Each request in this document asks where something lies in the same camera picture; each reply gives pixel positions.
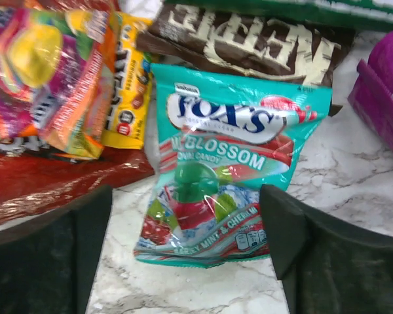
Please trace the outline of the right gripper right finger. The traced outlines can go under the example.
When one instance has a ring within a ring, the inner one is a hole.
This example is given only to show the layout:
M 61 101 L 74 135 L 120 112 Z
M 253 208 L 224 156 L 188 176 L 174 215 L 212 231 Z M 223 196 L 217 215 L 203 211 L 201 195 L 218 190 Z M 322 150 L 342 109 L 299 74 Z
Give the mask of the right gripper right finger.
M 290 313 L 393 313 L 393 237 L 313 208 L 273 186 L 260 212 Z

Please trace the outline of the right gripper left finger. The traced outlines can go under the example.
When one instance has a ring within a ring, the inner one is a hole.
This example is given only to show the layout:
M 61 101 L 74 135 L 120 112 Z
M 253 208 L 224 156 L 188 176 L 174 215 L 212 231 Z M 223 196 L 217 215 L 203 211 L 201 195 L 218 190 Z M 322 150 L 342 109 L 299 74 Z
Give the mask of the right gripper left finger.
M 85 313 L 112 203 L 101 186 L 0 230 L 0 313 Z

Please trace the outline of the orange red snack bag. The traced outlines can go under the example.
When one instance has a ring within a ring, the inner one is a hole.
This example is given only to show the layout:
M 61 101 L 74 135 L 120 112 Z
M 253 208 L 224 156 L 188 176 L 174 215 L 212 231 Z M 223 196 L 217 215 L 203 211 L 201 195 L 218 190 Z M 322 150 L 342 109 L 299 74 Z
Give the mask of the orange red snack bag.
M 0 1 L 0 6 L 21 7 L 34 1 Z M 47 10 L 93 9 L 116 1 L 35 1 Z M 0 224 L 37 215 L 67 204 L 88 191 L 108 184 L 124 186 L 153 174 L 144 149 L 106 147 L 99 158 L 81 160 L 63 155 L 36 135 L 0 143 Z

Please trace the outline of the yellow m&m candy bag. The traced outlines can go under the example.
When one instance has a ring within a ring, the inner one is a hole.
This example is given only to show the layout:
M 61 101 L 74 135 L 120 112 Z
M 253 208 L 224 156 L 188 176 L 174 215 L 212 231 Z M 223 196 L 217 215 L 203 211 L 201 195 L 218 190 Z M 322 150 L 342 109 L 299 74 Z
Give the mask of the yellow m&m candy bag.
M 102 132 L 102 144 L 119 149 L 141 149 L 145 141 L 155 57 L 137 49 L 139 33 L 151 21 L 118 12 L 120 33 L 115 54 L 111 107 Z

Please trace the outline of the teal snack packet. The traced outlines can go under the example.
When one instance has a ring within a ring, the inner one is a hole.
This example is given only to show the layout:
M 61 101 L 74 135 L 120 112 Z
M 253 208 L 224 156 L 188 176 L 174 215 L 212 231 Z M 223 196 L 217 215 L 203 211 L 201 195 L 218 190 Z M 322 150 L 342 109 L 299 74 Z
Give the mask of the teal snack packet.
M 287 190 L 332 90 L 156 63 L 160 161 L 140 262 L 211 268 L 269 255 L 264 184 Z

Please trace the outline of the magenta candy bag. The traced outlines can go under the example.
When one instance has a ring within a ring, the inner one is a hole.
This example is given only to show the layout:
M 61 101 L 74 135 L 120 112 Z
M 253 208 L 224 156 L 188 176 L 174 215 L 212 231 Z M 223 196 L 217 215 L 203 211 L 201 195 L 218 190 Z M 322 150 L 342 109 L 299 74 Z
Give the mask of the magenta candy bag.
M 360 60 L 348 97 L 356 114 L 393 152 L 393 31 L 381 39 L 368 60 Z

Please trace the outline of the colourful fruit candy bag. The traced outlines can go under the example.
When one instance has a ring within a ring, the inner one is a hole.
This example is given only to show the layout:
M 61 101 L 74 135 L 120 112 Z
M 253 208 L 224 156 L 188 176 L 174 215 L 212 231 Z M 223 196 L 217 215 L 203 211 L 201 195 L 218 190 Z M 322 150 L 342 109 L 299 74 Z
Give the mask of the colourful fruit candy bag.
M 65 156 L 99 158 L 118 32 L 112 6 L 0 6 L 0 143 L 36 135 Z

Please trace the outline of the brown kettle chips bag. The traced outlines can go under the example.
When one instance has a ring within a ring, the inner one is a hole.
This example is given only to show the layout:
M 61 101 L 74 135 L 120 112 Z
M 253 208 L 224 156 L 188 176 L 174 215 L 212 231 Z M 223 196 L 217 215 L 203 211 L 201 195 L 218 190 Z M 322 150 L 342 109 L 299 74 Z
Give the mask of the brown kettle chips bag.
M 355 31 L 165 4 L 137 47 L 203 71 L 327 86 Z

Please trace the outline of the green real chips bag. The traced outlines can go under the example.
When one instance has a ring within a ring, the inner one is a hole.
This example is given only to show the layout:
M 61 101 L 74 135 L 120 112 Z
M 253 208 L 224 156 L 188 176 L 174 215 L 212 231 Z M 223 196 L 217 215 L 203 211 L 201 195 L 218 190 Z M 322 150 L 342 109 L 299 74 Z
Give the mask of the green real chips bag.
M 297 22 L 360 30 L 393 30 L 393 1 L 372 0 L 226 0 L 169 1 L 221 12 L 275 16 Z

